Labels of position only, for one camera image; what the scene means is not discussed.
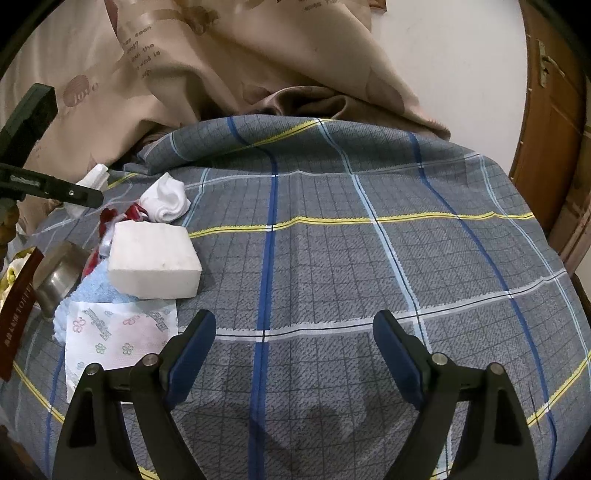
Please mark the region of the person's left hand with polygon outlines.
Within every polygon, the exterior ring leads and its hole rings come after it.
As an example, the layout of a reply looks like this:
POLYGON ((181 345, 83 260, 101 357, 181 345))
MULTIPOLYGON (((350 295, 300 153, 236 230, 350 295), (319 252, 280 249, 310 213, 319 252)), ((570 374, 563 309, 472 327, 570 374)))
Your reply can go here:
POLYGON ((16 236, 16 225, 19 220, 19 209, 13 199, 3 198, 1 200, 0 214, 0 259, 4 260, 9 243, 16 236))

